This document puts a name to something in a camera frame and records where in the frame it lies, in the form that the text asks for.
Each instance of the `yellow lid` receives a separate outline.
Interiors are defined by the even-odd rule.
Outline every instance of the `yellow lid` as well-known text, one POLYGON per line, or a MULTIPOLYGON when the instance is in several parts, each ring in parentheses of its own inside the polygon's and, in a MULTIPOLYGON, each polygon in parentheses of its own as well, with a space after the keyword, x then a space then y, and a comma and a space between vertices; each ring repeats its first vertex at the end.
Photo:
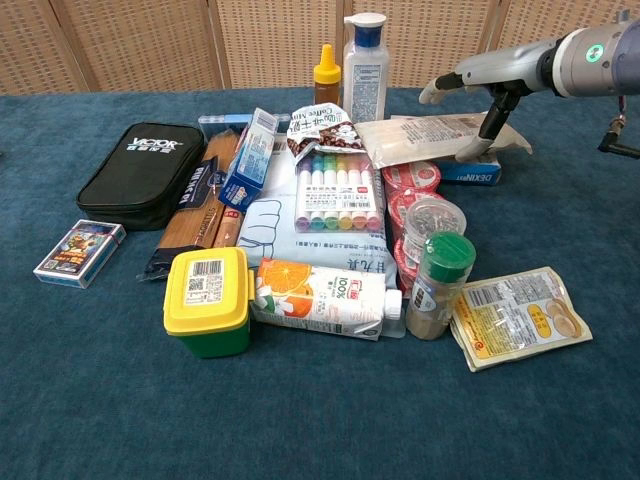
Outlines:
POLYGON ((336 65, 333 47, 330 43, 325 43, 322 46, 320 63, 313 67, 313 81, 325 85, 340 83, 340 67, 336 65))
POLYGON ((202 335, 234 330, 248 318, 255 297, 253 272, 241 248, 181 253, 171 265, 164 296, 169 335, 202 335))

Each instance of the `white squeeze bottle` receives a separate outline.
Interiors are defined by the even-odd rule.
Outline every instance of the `white squeeze bottle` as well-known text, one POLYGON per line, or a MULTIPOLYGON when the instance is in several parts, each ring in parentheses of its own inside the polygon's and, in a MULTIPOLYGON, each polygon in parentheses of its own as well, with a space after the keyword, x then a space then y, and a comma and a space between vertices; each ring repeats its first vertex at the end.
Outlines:
POLYGON ((344 47, 343 108, 353 123, 384 118, 389 77, 389 51, 381 41, 387 17, 381 13, 358 13, 345 17, 354 35, 344 47))

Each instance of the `teal felt surface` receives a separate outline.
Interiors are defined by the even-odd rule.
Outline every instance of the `teal felt surface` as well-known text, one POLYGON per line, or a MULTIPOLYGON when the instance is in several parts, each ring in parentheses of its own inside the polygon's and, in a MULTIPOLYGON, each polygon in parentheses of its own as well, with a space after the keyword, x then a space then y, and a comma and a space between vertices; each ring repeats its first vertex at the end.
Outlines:
MULTIPOLYGON (((417 96, 390 91, 387 114, 490 104, 417 96)), ((246 353, 199 360, 164 331, 164 283, 136 282, 162 232, 129 232, 87 290, 32 274, 129 125, 311 100, 0 97, 0 478, 638 478, 640 163, 596 150, 614 99, 524 98, 509 122, 534 155, 502 154, 497 186, 439 190, 467 215, 470 279, 551 266, 588 343, 472 374, 450 333, 372 343, 254 323, 246 353)))

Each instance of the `woven wall panel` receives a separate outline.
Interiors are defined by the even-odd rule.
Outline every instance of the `woven wall panel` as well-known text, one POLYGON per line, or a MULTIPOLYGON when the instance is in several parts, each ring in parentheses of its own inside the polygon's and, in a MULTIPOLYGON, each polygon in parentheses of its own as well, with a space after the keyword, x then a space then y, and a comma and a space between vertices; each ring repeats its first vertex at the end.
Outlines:
POLYGON ((387 16, 383 33, 391 54, 389 83, 394 87, 422 87, 474 55, 488 6, 488 0, 353 1, 354 13, 387 16))
POLYGON ((99 90, 219 87, 206 8, 199 0, 55 0, 99 90))
POLYGON ((612 23, 616 12, 624 7, 631 10, 632 18, 640 16, 638 0, 511 0, 498 47, 562 37, 577 28, 612 23))
POLYGON ((217 4, 233 88, 312 85, 322 44, 335 46, 335 1, 217 4))
POLYGON ((1 7, 0 94, 86 90, 46 1, 3 0, 1 7))

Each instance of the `colored marker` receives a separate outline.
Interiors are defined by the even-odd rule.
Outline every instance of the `colored marker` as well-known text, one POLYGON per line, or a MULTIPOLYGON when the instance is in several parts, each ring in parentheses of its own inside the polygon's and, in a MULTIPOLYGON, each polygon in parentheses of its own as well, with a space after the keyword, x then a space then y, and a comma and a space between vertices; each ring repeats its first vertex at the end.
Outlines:
MULTIPOLYGON (((336 157, 333 155, 324 156, 324 184, 336 185, 338 176, 336 173, 336 157)), ((338 212, 324 212, 324 223, 330 230, 338 228, 338 212)))
POLYGON ((311 159, 303 158, 298 166, 298 193, 296 195, 296 230, 305 231, 311 224, 311 212, 304 209, 307 185, 311 185, 311 159))
MULTIPOLYGON (((349 175, 347 173, 347 162, 343 156, 338 156, 336 159, 336 176, 338 179, 338 185, 348 185, 349 175)), ((351 230, 353 221, 351 220, 351 212, 340 212, 338 214, 338 225, 340 230, 351 230)))
MULTIPOLYGON (((324 183, 324 160, 322 155, 317 155, 311 161, 311 185, 322 185, 324 183)), ((311 229, 322 230, 324 228, 324 212, 311 212, 311 229)))
MULTIPOLYGON (((362 175, 360 174, 359 160, 349 161, 349 185, 362 185, 362 175)), ((353 220, 353 226, 358 230, 362 230, 367 226, 366 212, 351 212, 351 219, 353 220)))
MULTIPOLYGON (((375 195, 376 189, 373 184, 373 172, 371 171, 371 163, 368 158, 364 158, 360 164, 360 176, 362 183, 369 187, 370 191, 375 195)), ((373 212, 367 212, 367 228, 371 231, 378 231, 382 227, 380 220, 380 212, 376 209, 373 212)))

